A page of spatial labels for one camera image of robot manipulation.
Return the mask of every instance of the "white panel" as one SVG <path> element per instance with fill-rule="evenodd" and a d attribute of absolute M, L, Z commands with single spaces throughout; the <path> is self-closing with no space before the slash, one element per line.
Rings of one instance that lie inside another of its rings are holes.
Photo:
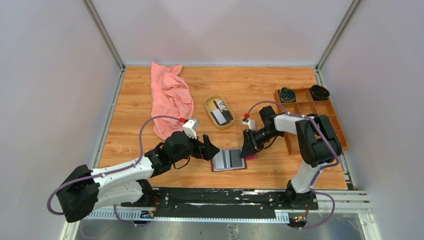
<path fill-rule="evenodd" d="M 424 1 L 364 0 L 323 69 L 382 239 L 422 239 Z"/>
<path fill-rule="evenodd" d="M 314 65 L 351 0 L 94 0 L 127 65 Z"/>
<path fill-rule="evenodd" d="M 81 0 L 0 6 L 1 238 L 57 240 L 47 198 L 92 162 L 119 70 Z"/>

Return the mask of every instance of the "wooden table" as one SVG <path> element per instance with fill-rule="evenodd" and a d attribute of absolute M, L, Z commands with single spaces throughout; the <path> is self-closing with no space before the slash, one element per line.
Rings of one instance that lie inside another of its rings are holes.
<path fill-rule="evenodd" d="M 243 145 L 241 123 L 244 113 L 255 103 L 274 100 L 275 89 L 281 87 L 308 88 L 316 84 L 310 67 L 184 67 L 180 75 L 190 87 L 195 107 L 193 117 L 200 121 L 197 135 L 209 135 L 221 149 Z M 140 155 L 138 135 L 141 125 L 151 117 L 150 67 L 128 67 L 123 79 L 116 108 L 107 134 L 100 168 L 110 167 L 137 158 Z M 216 129 L 204 107 L 204 100 L 214 94 L 222 95 L 235 115 L 235 123 L 226 130 Z M 263 127 L 257 106 L 250 114 L 256 127 Z M 153 149 L 162 140 L 149 123 L 142 135 L 144 152 Z M 185 159 L 176 165 L 182 166 Z M 191 158 L 189 165 L 149 179 L 154 187 L 255 188 L 284 189 L 296 174 L 302 159 L 289 155 L 286 143 L 279 137 L 272 147 L 247 161 L 247 169 L 212 172 L 211 163 Z M 340 166 L 324 170 L 315 184 L 318 189 L 347 189 Z"/>

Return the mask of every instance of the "wooden organizer box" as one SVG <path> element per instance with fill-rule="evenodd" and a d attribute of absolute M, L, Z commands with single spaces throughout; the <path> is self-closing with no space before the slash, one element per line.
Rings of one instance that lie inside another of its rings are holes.
<path fill-rule="evenodd" d="M 296 94 L 295 102 L 281 102 L 280 101 L 280 89 L 275 90 L 274 98 L 275 101 L 281 103 L 288 112 L 293 114 L 318 114 L 318 115 L 327 115 L 331 121 L 332 127 L 337 134 L 338 140 L 340 141 L 341 148 L 343 151 L 346 151 L 349 148 L 348 141 L 343 132 L 342 125 L 340 124 L 339 118 L 334 111 L 333 104 L 331 100 L 324 101 L 314 101 L 312 99 L 309 88 L 300 88 L 293 89 Z M 283 109 L 280 106 L 277 106 L 277 109 L 280 113 L 283 112 Z M 288 154 L 296 155 L 300 154 L 299 150 L 299 141 L 298 137 L 292 133 L 284 133 L 285 143 L 287 144 Z"/>

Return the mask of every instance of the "pink cloth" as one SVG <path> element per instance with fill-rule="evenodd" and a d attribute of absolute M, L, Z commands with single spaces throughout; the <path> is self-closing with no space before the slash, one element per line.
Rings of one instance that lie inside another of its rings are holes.
<path fill-rule="evenodd" d="M 151 97 L 153 103 L 151 116 L 169 115 L 189 119 L 195 110 L 195 102 L 190 93 L 189 85 L 184 78 L 179 77 L 183 65 L 166 67 L 151 63 Z M 182 131 L 183 125 L 170 118 L 156 118 L 154 133 L 165 140 L 175 131 Z"/>

